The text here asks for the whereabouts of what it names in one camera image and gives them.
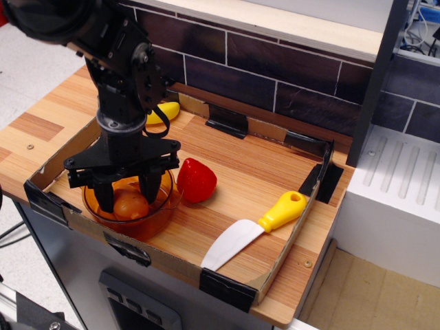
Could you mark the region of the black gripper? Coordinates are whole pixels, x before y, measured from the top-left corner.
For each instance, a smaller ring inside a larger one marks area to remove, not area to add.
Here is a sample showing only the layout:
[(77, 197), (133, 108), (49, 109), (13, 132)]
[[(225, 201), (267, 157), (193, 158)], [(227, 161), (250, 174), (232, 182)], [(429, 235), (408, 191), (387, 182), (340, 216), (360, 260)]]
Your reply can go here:
[(112, 183), (138, 176), (140, 192), (152, 204), (157, 198), (162, 175), (179, 166), (180, 142), (162, 138), (159, 133), (145, 136), (146, 116), (125, 124), (99, 113), (96, 120), (101, 129), (97, 142), (64, 162), (69, 171), (69, 185), (93, 188), (101, 210), (112, 213)]

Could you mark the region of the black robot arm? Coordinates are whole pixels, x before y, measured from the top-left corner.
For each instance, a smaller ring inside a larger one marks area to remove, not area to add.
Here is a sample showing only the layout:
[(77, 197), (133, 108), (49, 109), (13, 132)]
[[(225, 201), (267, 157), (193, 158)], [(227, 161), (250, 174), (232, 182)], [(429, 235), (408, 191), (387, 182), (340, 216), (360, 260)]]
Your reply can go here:
[(151, 114), (169, 124), (159, 108), (168, 82), (147, 32), (116, 1), (4, 1), (3, 9), (26, 36), (84, 57), (98, 90), (100, 137), (65, 161), (70, 186), (92, 189), (110, 213), (113, 183), (135, 176), (146, 200), (155, 201), (162, 175), (179, 165), (181, 145), (166, 132), (146, 130)]

